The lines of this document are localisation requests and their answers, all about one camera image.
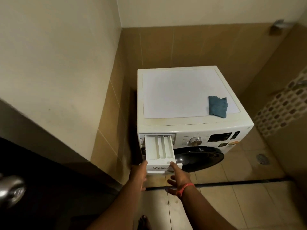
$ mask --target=person's left hand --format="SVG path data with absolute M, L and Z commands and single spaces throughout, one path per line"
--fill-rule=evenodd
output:
M 143 182 L 147 180 L 147 166 L 148 162 L 145 160 L 140 165 L 133 165 L 129 174 L 130 181 L 137 181 L 141 183 L 141 190 L 145 190 L 143 187 Z

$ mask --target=floor drain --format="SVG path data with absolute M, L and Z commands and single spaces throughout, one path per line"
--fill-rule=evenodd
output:
M 257 161 L 262 165 L 269 165 L 270 161 L 264 154 L 259 154 L 256 156 Z

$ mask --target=hand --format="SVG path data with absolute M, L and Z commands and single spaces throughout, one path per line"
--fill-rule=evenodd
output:
M 145 190 L 145 187 L 143 187 L 143 182 L 147 180 L 147 164 L 148 162 L 145 160 L 140 165 L 133 165 L 129 174 L 130 181 L 141 183 L 141 190 Z
M 170 166 L 174 169 L 175 175 L 171 176 L 171 179 L 167 180 L 167 183 L 176 187 L 176 189 L 167 189 L 167 192 L 176 195 L 177 190 L 180 190 L 181 187 L 186 183 L 192 183 L 190 180 L 190 174 L 187 172 L 184 172 L 181 168 L 178 167 L 178 165 L 174 162 L 170 163 Z

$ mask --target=white washing machine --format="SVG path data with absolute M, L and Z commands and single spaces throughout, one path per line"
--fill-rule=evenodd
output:
M 164 174 L 176 162 L 184 171 L 224 158 L 253 122 L 217 66 L 139 69 L 137 131 L 147 171 Z M 227 98 L 227 117 L 209 115 L 208 96 Z

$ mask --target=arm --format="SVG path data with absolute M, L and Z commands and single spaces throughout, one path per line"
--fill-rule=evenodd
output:
M 177 164 L 171 162 L 175 175 L 167 182 L 177 189 L 168 189 L 172 195 L 186 184 L 191 183 L 189 175 L 182 171 Z M 187 186 L 182 193 L 181 201 L 185 213 L 194 230 L 236 230 L 227 220 L 225 220 L 205 199 L 205 197 L 194 187 Z
M 132 229 L 133 217 L 138 207 L 147 161 L 132 168 L 128 182 L 121 189 L 111 206 L 87 230 Z

